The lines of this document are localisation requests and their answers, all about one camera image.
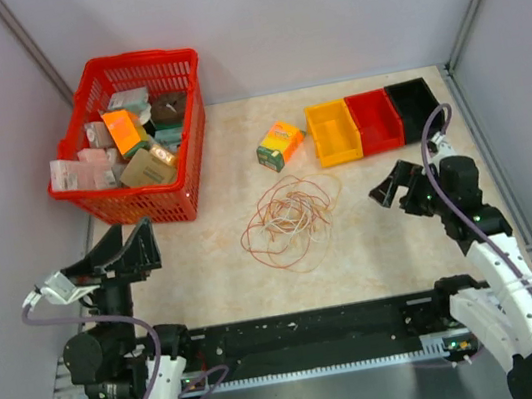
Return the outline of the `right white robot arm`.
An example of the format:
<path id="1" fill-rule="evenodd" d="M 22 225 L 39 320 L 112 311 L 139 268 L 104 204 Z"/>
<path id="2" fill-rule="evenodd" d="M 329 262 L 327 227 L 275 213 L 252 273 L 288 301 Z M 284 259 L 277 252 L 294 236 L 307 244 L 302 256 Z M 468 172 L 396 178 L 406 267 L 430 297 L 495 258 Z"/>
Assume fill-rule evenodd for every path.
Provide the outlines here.
<path id="1" fill-rule="evenodd" d="M 501 211 L 484 203 L 476 163 L 454 155 L 431 164 L 427 172 L 397 161 L 369 196 L 388 208 L 404 187 L 399 205 L 406 214 L 441 219 L 488 286 L 466 275 L 438 280 L 434 319 L 446 328 L 467 327 L 506 372 L 512 398 L 532 399 L 532 271 Z"/>

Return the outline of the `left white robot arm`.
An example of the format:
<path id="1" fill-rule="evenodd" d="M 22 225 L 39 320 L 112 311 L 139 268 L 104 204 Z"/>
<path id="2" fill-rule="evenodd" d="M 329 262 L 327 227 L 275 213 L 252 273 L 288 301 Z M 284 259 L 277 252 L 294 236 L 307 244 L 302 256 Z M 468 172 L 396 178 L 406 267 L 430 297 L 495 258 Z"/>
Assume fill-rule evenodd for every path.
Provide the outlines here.
<path id="1" fill-rule="evenodd" d="M 112 226 L 79 262 L 48 279 L 52 302 L 80 302 L 93 327 L 64 346 L 64 363 L 73 384 L 88 399 L 178 399 L 181 377 L 196 360 L 184 325 L 161 324 L 146 336 L 135 334 L 132 284 L 162 265 L 150 219 L 125 236 Z"/>

